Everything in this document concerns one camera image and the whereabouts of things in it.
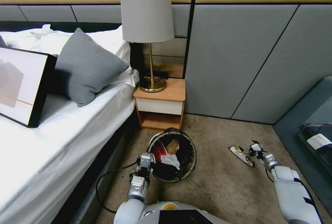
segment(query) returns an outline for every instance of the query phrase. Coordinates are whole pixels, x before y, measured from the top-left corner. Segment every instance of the gray pillow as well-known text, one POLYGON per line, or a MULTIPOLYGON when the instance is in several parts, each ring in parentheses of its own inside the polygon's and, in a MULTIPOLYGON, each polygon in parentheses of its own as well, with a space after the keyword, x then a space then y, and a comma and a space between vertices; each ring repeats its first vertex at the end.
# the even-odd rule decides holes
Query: gray pillow
POLYGON ((77 28, 57 59, 56 83, 60 92, 78 106, 85 106, 128 67, 127 63, 77 28))
POLYGON ((4 42, 1 36, 0 36, 0 48, 7 48, 6 43, 4 42))

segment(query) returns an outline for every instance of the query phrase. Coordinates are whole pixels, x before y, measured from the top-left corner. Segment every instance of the picture frame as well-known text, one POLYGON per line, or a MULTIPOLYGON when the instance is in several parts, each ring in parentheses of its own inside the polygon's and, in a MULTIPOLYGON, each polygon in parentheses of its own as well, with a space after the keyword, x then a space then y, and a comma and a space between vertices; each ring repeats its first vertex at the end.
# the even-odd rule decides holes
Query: picture frame
POLYGON ((45 53, 0 47, 0 115, 38 127, 56 60, 45 53))

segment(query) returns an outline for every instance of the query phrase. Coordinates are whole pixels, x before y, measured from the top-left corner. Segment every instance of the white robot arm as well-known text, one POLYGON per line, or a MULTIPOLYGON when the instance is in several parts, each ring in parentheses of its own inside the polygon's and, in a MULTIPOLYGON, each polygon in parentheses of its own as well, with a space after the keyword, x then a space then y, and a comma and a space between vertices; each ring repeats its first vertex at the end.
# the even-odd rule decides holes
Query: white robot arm
POLYGON ((309 190, 295 170, 280 165, 273 154, 263 150, 261 143, 254 141, 249 151, 242 152, 259 159, 265 169, 272 173, 279 208, 289 224, 323 223, 309 190))
MULTIPOLYGON (((281 166, 273 154, 265 152, 257 142, 250 146, 249 151, 241 150, 246 156, 259 159, 266 170, 272 173, 280 211, 289 224, 322 224, 314 201, 296 171, 281 166)), ((153 156, 144 153, 138 157, 138 161, 139 166, 130 175, 128 201, 120 205, 114 224, 157 224, 161 223, 161 219, 163 223, 168 223, 167 220, 183 220, 188 216, 190 218, 183 223, 228 223, 189 204, 161 202, 146 206, 153 156)))

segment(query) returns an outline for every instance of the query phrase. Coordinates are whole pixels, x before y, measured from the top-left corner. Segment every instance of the white tissue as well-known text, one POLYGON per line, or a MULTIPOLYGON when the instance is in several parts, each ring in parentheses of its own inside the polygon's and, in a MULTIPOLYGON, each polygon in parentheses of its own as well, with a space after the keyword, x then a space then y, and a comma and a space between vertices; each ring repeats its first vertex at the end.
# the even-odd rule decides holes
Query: white tissue
POLYGON ((167 155, 161 155, 160 158, 163 164, 173 165, 175 168, 180 170, 180 163, 175 154, 171 155, 167 153, 167 155))
POLYGON ((323 134, 319 133, 316 134, 315 136, 312 136, 311 138, 309 138, 307 140, 308 144, 311 145, 312 148, 314 148, 315 150, 328 145, 328 144, 332 144, 332 142, 327 139, 327 137, 325 137, 323 134))

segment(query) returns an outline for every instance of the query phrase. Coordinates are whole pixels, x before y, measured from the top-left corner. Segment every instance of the trash can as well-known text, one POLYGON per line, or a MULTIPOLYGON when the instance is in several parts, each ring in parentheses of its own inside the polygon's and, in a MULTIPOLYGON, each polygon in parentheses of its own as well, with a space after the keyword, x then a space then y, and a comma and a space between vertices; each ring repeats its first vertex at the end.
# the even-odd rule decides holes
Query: trash can
POLYGON ((180 170, 173 165, 156 162, 153 165, 153 175, 164 183, 176 183, 185 179, 195 168, 196 150, 194 143, 183 131, 176 128, 168 128, 163 133, 153 136, 150 140, 147 153, 153 154, 154 147, 160 145, 167 147, 173 140, 178 142, 178 150, 175 155, 180 163, 180 170))

